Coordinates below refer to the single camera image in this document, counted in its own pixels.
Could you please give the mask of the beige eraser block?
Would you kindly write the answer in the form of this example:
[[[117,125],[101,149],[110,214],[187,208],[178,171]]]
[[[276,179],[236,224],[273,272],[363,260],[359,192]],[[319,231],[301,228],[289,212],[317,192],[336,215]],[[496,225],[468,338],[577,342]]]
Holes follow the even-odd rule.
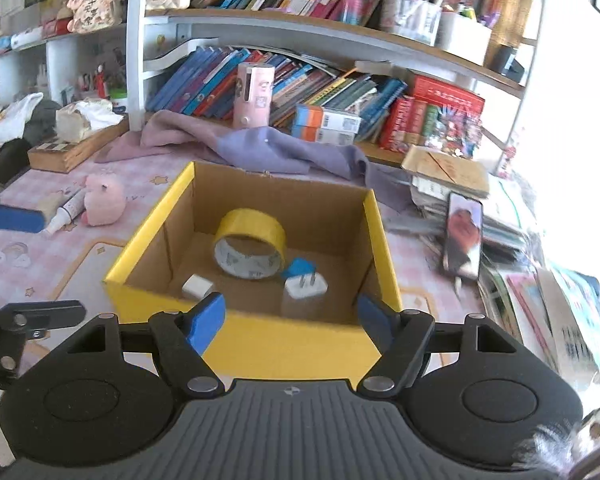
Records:
[[[212,281],[198,274],[192,274],[181,288],[182,296],[193,301],[203,300],[212,292],[214,292]]]

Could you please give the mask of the white charger plug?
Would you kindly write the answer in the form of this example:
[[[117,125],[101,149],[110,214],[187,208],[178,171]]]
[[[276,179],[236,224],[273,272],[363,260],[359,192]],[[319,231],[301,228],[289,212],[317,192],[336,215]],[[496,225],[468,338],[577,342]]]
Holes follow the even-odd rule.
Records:
[[[280,314],[284,318],[315,321],[323,313],[328,284],[322,274],[317,272],[287,278]]]

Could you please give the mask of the pink plush pig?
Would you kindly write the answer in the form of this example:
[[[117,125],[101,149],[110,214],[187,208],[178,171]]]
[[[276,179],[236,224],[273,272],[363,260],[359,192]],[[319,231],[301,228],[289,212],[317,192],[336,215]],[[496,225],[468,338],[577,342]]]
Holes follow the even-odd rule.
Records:
[[[125,211],[124,187],[115,174],[89,174],[85,179],[84,213],[86,226],[110,226]]]

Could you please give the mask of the yellow tape roll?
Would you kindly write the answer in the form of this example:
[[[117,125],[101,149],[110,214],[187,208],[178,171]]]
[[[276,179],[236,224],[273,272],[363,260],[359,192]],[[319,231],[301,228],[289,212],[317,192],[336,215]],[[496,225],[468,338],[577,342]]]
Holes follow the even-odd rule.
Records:
[[[233,209],[220,222],[212,254],[221,270],[233,278],[265,280],[285,267],[286,233],[265,212]]]

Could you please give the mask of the white glue tube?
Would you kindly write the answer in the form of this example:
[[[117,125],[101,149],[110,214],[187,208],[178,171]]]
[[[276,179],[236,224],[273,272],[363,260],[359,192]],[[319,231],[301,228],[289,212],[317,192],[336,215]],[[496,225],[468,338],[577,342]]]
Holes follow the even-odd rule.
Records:
[[[84,200],[86,196],[86,188],[80,188],[73,196],[68,198],[61,206],[58,207],[56,214],[50,219],[44,232],[48,235],[54,235],[65,226],[71,224],[76,218],[79,218],[85,211]]]

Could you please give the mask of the pink checkered table mat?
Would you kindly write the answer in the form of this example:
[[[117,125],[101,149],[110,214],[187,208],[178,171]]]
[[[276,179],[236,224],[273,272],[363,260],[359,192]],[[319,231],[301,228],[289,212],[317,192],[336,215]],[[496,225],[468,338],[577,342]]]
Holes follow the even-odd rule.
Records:
[[[76,299],[89,316],[114,312],[123,323],[140,323],[159,311],[187,311],[181,289],[198,274],[226,301],[225,321],[204,352],[215,374],[350,382],[378,359],[358,324],[358,295],[420,309],[442,323],[463,322],[482,309],[476,285],[455,287],[420,240],[382,232],[392,211],[371,190],[320,170],[258,174],[197,162],[187,153],[86,162],[71,174],[27,171],[0,201],[33,208],[88,176],[122,182],[122,217],[102,228],[73,223],[54,234],[0,230],[0,307]],[[216,264],[215,233],[236,208],[275,217],[286,233],[287,257],[315,263],[328,291],[314,314],[283,315],[279,278],[240,280]]]

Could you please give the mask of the wooden chess box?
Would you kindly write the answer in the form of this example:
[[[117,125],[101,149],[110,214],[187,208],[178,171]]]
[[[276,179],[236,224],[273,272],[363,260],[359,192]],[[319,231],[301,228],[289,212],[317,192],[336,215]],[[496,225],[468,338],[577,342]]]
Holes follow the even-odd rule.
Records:
[[[59,138],[50,139],[28,151],[30,167],[35,170],[68,174],[128,130],[129,121],[125,117],[119,125],[98,130],[80,143],[69,143]]]

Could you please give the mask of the yellow cardboard box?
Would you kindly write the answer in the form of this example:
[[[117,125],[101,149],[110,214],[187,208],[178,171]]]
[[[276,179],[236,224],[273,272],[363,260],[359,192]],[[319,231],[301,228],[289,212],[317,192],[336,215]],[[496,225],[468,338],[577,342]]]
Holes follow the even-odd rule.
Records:
[[[225,301],[204,352],[220,375],[359,382],[378,350],[363,299],[400,310],[375,194],[192,162],[148,214],[105,284],[122,322],[187,311],[190,278]]]

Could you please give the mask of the crumpled beige paper bag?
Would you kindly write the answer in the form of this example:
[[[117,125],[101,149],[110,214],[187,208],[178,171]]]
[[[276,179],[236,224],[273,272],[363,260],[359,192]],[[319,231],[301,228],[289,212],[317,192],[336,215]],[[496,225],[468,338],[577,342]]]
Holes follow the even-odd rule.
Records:
[[[61,141],[78,144],[102,129],[119,125],[122,116],[104,99],[85,99],[64,106],[56,112],[56,136]]]

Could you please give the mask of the smartphone with lit screen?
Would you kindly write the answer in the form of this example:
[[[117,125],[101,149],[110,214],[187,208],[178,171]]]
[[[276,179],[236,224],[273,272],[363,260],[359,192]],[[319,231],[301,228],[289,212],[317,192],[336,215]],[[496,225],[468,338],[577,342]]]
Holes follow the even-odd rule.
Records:
[[[466,281],[478,281],[482,256],[482,203],[451,192],[444,227],[444,273]]]

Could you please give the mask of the brown paper envelope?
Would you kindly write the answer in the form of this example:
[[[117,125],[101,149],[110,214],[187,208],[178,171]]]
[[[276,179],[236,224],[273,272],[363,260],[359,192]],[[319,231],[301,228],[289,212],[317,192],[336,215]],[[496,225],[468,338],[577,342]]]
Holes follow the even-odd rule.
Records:
[[[486,197],[490,192],[488,174],[480,162],[430,151],[423,146],[411,146],[401,167],[412,176],[478,197]]]

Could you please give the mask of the pink purple cloth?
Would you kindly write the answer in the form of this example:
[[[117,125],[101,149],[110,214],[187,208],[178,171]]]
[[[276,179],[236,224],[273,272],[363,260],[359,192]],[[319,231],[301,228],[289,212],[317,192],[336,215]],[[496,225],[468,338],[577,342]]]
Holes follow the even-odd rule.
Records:
[[[190,145],[197,157],[252,172],[309,174],[328,172],[365,185],[395,211],[413,206],[411,190],[373,166],[355,145],[336,146],[303,141],[271,127],[234,130],[197,117],[159,110],[140,131],[128,131],[102,148],[96,162],[118,162],[165,155]]]

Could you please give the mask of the orange white carton boxes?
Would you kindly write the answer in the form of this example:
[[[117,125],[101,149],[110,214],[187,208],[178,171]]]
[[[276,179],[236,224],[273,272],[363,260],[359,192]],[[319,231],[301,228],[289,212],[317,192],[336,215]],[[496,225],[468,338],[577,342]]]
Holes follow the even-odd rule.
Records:
[[[291,135],[303,141],[347,146],[354,143],[362,118],[329,108],[298,104]]]

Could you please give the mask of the red boxed book set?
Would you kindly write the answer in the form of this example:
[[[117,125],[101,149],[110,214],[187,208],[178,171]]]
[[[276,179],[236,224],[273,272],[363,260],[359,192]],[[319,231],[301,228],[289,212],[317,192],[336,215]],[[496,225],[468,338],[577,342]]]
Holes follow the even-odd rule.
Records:
[[[486,101],[449,81],[407,70],[406,87],[391,102],[377,144],[405,154],[422,146],[472,159],[482,138]]]

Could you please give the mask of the white pen holder box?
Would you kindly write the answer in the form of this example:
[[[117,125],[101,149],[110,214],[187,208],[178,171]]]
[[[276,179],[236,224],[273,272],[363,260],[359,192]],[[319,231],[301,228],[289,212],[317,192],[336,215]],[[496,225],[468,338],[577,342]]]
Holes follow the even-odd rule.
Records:
[[[492,30],[471,18],[442,12],[434,46],[444,52],[482,65],[486,59]]]

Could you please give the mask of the white bookshelf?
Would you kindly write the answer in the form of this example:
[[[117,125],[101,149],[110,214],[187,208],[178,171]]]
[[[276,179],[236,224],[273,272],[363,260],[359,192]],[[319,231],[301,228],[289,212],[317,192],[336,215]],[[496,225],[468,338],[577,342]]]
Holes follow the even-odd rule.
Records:
[[[383,162],[399,153],[377,144],[407,70],[481,96],[481,86],[515,100],[526,89],[512,74],[532,0],[190,0],[184,10],[147,11],[146,0],[50,1],[34,41],[46,72],[27,81],[14,65],[0,73],[0,104],[34,89],[61,104],[125,95],[129,126],[159,110],[233,125],[240,63],[275,67],[268,125],[289,130],[298,104],[362,118],[356,142]],[[477,65],[434,46],[442,12],[492,30]]]

